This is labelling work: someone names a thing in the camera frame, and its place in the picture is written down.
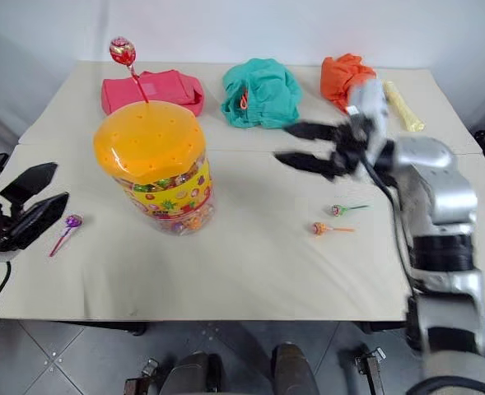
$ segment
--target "gray floor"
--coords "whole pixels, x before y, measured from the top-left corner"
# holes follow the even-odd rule
[[[362,344],[387,354],[382,378],[387,394],[417,382],[419,358],[401,331],[365,335],[352,323],[153,323],[141,337],[110,329],[41,321],[0,321],[0,395],[123,394],[149,357],[176,361],[196,350],[221,356],[230,390],[271,394],[269,358],[281,342],[305,353],[322,394],[368,394],[350,354]]]

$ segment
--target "teal cloth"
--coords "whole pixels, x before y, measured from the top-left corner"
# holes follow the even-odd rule
[[[301,88],[275,59],[251,59],[234,66],[222,82],[227,98],[221,111],[233,126],[250,128],[260,124],[264,128],[281,128],[299,118]],[[240,98],[246,89],[248,109],[241,109]]]

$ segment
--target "plastic jar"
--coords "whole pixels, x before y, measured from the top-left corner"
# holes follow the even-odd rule
[[[94,149],[103,170],[158,229],[186,235],[212,217],[205,139],[191,111],[162,101],[127,105],[103,121]]]

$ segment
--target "white wall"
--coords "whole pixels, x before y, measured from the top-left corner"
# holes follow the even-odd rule
[[[485,0],[0,0],[0,119],[23,133],[75,60],[109,60],[116,35],[138,60],[320,64],[352,52],[429,67],[466,126],[485,127]]]

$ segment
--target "red lollipop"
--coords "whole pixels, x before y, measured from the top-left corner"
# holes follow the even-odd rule
[[[131,67],[136,60],[136,49],[134,44],[124,37],[116,37],[110,41],[110,56],[112,59],[127,67]]]
[[[134,44],[124,37],[116,37],[110,41],[109,51],[110,56],[115,62],[127,66],[143,96],[143,99],[148,103],[149,99],[147,98],[147,95],[145,95],[142,85],[140,84],[140,76],[134,71],[133,63],[134,60],[136,60],[136,49],[134,48]]]

